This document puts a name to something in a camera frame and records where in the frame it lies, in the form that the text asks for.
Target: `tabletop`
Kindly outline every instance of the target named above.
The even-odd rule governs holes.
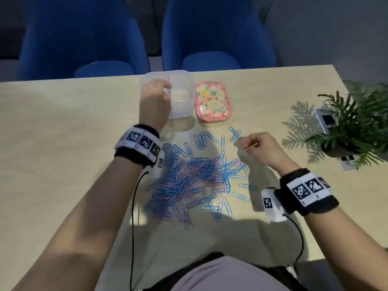
[[[319,126],[313,109],[321,93],[347,90],[332,65],[281,67],[193,73],[196,82],[220,81],[227,89],[232,116],[214,126],[202,126],[195,113],[170,120],[161,133],[167,142],[188,142],[195,157],[215,158],[218,144],[208,141],[198,151],[193,135],[210,131],[226,136],[228,159],[237,157],[228,126],[241,135],[270,132],[301,166],[319,174],[334,188],[343,210],[383,247],[388,247],[384,222],[388,194],[381,180],[388,166],[341,171],[336,159],[322,156],[303,140]],[[0,289],[9,290],[31,267],[63,219],[106,168],[122,133],[138,120],[141,76],[0,83]],[[137,288],[147,288],[164,276],[211,251],[264,266],[292,263],[301,240],[289,221],[270,223],[259,191],[278,186],[272,170],[252,163],[249,183],[239,187],[250,202],[228,197],[233,216],[216,223],[210,212],[193,210],[187,230],[177,220],[151,219],[143,206],[151,192],[139,187],[135,201],[135,267]],[[122,227],[99,279],[97,290],[128,290],[131,260],[130,215]],[[306,241],[302,261],[323,258],[303,218]]]

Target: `plastic container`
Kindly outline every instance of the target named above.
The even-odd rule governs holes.
[[[164,79],[172,84],[171,112],[169,118],[181,118],[192,115],[196,94],[195,81],[191,73],[184,70],[146,73],[140,79],[140,90],[152,79]]]
[[[225,86],[219,81],[196,84],[195,111],[203,123],[223,122],[232,114]]]

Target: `forearm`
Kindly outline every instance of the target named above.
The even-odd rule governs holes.
[[[387,251],[340,208],[305,220],[345,289],[388,290]]]
[[[14,290],[94,290],[141,171],[116,157]]]

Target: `pile of paper clips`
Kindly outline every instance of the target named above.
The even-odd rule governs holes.
[[[232,127],[229,127],[229,130],[233,133],[230,141],[235,141],[241,131],[235,131]],[[210,132],[201,132],[194,136],[198,150],[206,149],[206,136],[215,143],[219,143]],[[201,206],[202,210],[211,211],[212,217],[219,222],[224,208],[229,216],[233,215],[226,194],[250,202],[248,197],[231,192],[229,179],[245,180],[249,171],[239,159],[227,162],[225,136],[221,136],[221,153],[215,159],[193,158],[189,144],[185,142],[184,146],[185,150],[177,145],[163,144],[164,173],[160,179],[145,189],[154,190],[151,199],[144,207],[146,212],[165,220],[171,220],[173,213],[180,222],[184,223],[185,229],[188,229],[189,225],[192,225],[189,216],[191,208]],[[255,186],[246,183],[239,185],[241,188],[257,190]],[[212,188],[211,194],[207,194],[206,187]]]

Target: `wire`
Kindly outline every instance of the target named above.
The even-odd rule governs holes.
[[[135,254],[135,236],[133,234],[135,226],[134,226],[134,223],[133,223],[133,209],[135,208],[135,195],[136,195],[137,187],[139,186],[139,183],[142,180],[143,176],[145,176],[146,174],[148,174],[148,171],[146,171],[140,177],[140,179],[137,181],[137,184],[136,184],[136,187],[135,187],[135,191],[133,192],[133,198],[132,198],[132,214],[131,214],[131,219],[132,219],[132,262],[131,262],[131,278],[130,278],[130,281],[129,281],[130,291],[132,291],[133,259],[134,259],[134,254]]]
[[[292,223],[296,226],[296,228],[298,229],[299,231],[299,234],[300,234],[300,239],[302,240],[302,249],[300,250],[300,253],[298,255],[298,257],[296,258],[294,264],[296,264],[298,262],[298,260],[300,259],[300,257],[302,256],[302,253],[303,253],[303,250],[305,249],[305,240],[303,239],[303,234],[302,234],[302,231],[299,229],[298,225],[296,224],[296,222],[294,222],[294,220],[292,218],[290,218],[288,215],[285,215],[283,214],[283,216],[285,216],[286,218],[288,218],[289,220],[292,221]]]

